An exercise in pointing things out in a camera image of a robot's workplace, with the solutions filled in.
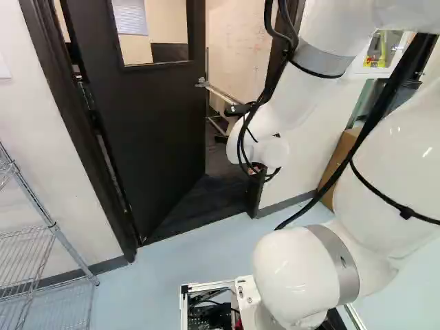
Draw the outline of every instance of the white robotic arm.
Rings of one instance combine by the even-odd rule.
[[[289,144],[276,133],[302,124],[322,102],[377,29],[440,33],[440,3],[435,0],[314,1],[303,17],[300,44],[270,101],[256,112],[245,135],[251,162],[270,168],[283,166]],[[238,163],[239,120],[228,138],[227,155]]]
[[[317,1],[302,41],[269,102],[255,114],[245,150],[251,162],[283,165],[288,143],[273,134],[297,127],[377,28],[440,32],[435,0]],[[363,177],[399,203],[440,220],[440,80],[382,120],[353,158]],[[238,121],[228,140],[237,162]],[[328,309],[378,292],[440,227],[411,217],[371,192],[348,168],[334,195],[335,220],[263,237],[254,279],[265,311],[285,329],[315,329]],[[257,325],[260,330],[267,324]]]

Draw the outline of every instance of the wire shelving unit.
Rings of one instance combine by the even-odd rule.
[[[0,190],[12,179],[43,223],[0,232],[0,330],[88,330],[94,288],[99,281],[50,217],[0,142]],[[39,287],[55,240],[69,252],[85,276]]]

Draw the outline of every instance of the wall baseboard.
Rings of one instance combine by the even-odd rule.
[[[117,256],[116,258],[90,265],[89,269],[94,275],[99,275],[105,272],[110,272],[111,270],[116,270],[118,268],[127,266],[128,264],[129,262],[124,258],[124,256]],[[38,288],[63,283],[78,277],[82,277],[84,275],[85,274],[81,269],[75,269],[59,275],[42,278],[38,283]]]
[[[260,210],[258,210],[255,218],[261,219],[263,217],[266,217],[267,215],[271,215],[272,213],[278,212],[284,208],[288,208],[289,206],[311,199],[313,198],[313,196],[315,196],[315,194],[316,194],[316,190],[312,190],[309,192],[305,192],[301,195],[286,199],[285,201],[280,201],[279,203],[266,206],[265,208],[261,208]]]

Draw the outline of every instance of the black strap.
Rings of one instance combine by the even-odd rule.
[[[426,217],[420,213],[415,212],[412,208],[401,205],[400,203],[397,203],[395,200],[391,199],[390,197],[384,195],[382,192],[380,192],[376,187],[374,187],[372,184],[370,184],[368,181],[365,180],[365,178],[359,173],[359,171],[356,169],[355,164],[353,163],[353,160],[350,160],[350,167],[353,173],[355,173],[356,177],[361,181],[364,186],[366,186],[372,193],[383,199],[386,203],[390,204],[392,207],[398,209],[400,211],[400,216],[404,218],[405,220],[408,220],[411,217],[417,218],[422,221],[426,221],[429,223],[432,223],[434,225],[440,226],[440,221]]]
[[[338,79],[338,78],[341,78],[341,77],[344,75],[344,73],[342,73],[342,74],[337,74],[337,75],[335,75],[335,76],[330,76],[330,75],[328,75],[328,74],[319,74],[318,72],[314,72],[314,71],[311,71],[311,70],[309,70],[309,69],[306,69],[305,67],[302,67],[301,65],[299,65],[297,62],[295,62],[295,61],[292,60],[292,59],[289,60],[289,62],[290,62],[291,64],[293,64],[295,67],[297,67],[299,70],[305,72],[306,74],[310,74],[310,75],[315,76],[315,77],[318,77],[318,78],[323,78],[323,79]]]

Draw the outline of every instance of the dark floor mat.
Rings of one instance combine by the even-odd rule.
[[[171,210],[146,244],[194,230],[245,212],[248,177],[239,165],[229,163],[226,145],[216,143],[216,130],[208,125],[206,174]]]

